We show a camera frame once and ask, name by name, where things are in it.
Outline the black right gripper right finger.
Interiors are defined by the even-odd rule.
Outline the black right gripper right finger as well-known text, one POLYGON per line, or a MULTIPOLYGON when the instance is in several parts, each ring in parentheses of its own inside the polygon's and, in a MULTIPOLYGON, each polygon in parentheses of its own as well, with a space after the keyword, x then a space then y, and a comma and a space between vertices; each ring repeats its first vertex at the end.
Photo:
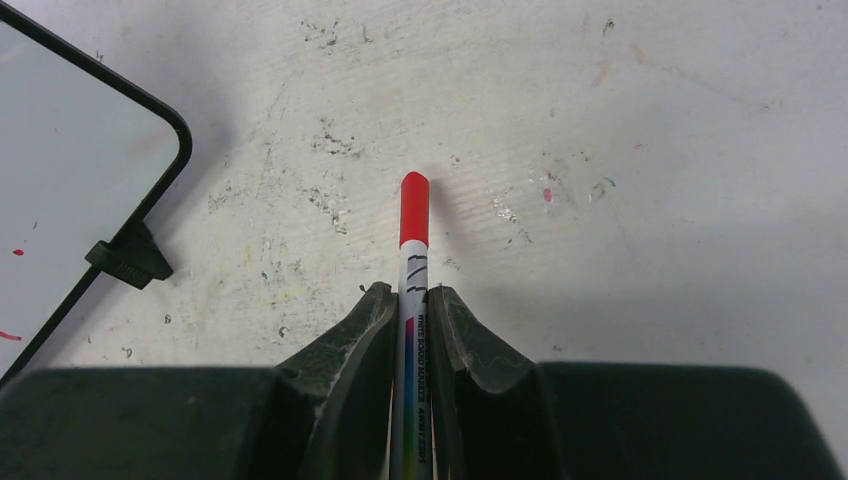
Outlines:
POLYGON ((758 369, 542 362, 428 294, 441 479, 840 479, 799 395, 758 369))

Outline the red marker cap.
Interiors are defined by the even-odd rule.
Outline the red marker cap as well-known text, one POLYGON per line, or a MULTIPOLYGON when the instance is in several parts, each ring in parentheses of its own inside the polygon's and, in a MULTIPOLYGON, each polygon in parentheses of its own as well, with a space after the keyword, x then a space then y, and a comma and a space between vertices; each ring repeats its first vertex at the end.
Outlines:
POLYGON ((407 173, 400 184, 400 246, 411 240, 429 245, 429 204, 429 180, 417 171, 407 173))

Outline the red capped whiteboard marker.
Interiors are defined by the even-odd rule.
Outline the red capped whiteboard marker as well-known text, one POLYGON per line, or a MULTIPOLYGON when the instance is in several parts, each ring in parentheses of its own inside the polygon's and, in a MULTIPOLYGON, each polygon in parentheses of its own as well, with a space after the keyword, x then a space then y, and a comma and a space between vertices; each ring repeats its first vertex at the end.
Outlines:
POLYGON ((399 245, 391 479, 433 477, 427 345, 428 246, 416 240, 399 245))

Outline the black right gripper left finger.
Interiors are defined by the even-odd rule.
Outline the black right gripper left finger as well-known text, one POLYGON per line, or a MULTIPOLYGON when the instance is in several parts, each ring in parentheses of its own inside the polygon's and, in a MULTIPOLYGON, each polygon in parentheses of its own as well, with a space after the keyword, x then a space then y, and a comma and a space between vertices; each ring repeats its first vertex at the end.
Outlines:
POLYGON ((275 367, 42 370, 1 396, 5 479, 379 479, 398 300, 371 285, 275 367))

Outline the black framed small whiteboard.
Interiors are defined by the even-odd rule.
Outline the black framed small whiteboard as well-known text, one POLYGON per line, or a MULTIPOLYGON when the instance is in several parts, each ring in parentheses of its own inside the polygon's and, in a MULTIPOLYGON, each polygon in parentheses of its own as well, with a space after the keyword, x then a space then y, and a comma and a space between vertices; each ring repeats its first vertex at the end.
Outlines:
POLYGON ((1 378, 100 274, 172 267, 144 219, 186 166, 183 118, 9 5, 1 8, 1 378))

